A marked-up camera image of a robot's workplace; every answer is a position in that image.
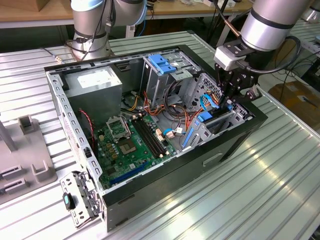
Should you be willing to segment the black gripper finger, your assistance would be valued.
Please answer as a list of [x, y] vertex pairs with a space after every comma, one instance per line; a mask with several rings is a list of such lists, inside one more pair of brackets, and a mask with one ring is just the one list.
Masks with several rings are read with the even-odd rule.
[[262, 96], [262, 93], [256, 89], [250, 88], [245, 94], [240, 93], [238, 89], [227, 94], [227, 109], [231, 110], [236, 104], [252, 102]]
[[227, 106], [228, 94], [230, 91], [230, 71], [224, 70], [219, 64], [214, 65], [217, 77], [217, 85], [221, 91], [219, 106], [225, 108]]

